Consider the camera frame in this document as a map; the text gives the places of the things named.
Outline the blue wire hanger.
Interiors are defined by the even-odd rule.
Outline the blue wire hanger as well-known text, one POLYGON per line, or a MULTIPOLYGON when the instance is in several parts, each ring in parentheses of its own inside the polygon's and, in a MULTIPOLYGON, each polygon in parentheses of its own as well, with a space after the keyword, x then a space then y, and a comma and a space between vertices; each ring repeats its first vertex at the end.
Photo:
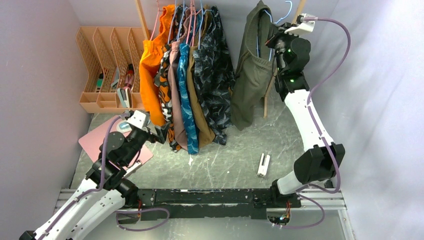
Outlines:
POLYGON ((293 1, 285 0, 284 6, 284 14, 279 14, 276 20, 274 20, 274 17, 269 7, 265 8, 264 6, 261 6, 258 12, 258 24, 256 31, 256 56, 266 59, 269 62, 272 60, 273 57, 273 50, 265 46, 265 42, 268 39, 269 28, 273 24, 278 25, 290 15, 293 9, 293 1))

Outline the olive green shorts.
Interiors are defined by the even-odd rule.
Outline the olive green shorts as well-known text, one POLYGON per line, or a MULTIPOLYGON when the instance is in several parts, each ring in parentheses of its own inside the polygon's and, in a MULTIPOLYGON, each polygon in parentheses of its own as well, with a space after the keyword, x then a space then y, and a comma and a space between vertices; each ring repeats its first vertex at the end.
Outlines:
POLYGON ((253 124, 255 105, 272 78, 274 51, 266 46, 271 26, 271 10, 260 0, 246 17, 230 100, 231 121, 240 131, 253 124))

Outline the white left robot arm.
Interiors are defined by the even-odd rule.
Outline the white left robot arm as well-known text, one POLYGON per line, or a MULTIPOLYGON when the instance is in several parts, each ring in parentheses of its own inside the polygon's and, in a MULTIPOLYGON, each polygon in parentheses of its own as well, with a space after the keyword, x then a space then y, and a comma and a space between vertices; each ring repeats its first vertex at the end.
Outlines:
POLYGON ((99 159, 93 163, 74 194, 42 226, 25 231, 21 240, 83 240, 122 207, 142 206, 137 186, 127 179, 145 142, 165 142, 169 125, 152 133, 143 120, 128 120, 130 133, 106 130, 99 159))

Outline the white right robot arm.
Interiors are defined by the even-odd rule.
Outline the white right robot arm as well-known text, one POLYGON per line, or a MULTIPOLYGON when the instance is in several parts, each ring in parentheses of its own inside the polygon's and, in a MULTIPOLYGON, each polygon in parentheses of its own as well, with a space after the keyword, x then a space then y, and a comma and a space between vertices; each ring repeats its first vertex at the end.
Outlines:
POLYGON ((274 50, 276 63, 275 89, 289 109, 299 130, 304 153, 294 162, 286 176, 275 180, 270 202, 282 207, 289 195, 315 182, 340 180, 340 165, 346 153, 326 131, 312 102, 304 68, 310 60, 311 43, 300 37, 300 26, 291 23, 272 24, 266 46, 274 50))

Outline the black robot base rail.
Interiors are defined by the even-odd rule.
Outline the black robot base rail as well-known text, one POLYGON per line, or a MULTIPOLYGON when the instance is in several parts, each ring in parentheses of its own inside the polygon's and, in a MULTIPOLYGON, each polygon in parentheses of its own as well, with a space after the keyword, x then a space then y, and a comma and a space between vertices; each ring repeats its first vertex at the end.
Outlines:
POLYGON ((272 209, 300 208, 295 193, 281 195, 274 188, 224 189, 139 189, 137 198, 126 203, 130 208, 154 209, 142 220, 238 218, 265 220, 272 209))

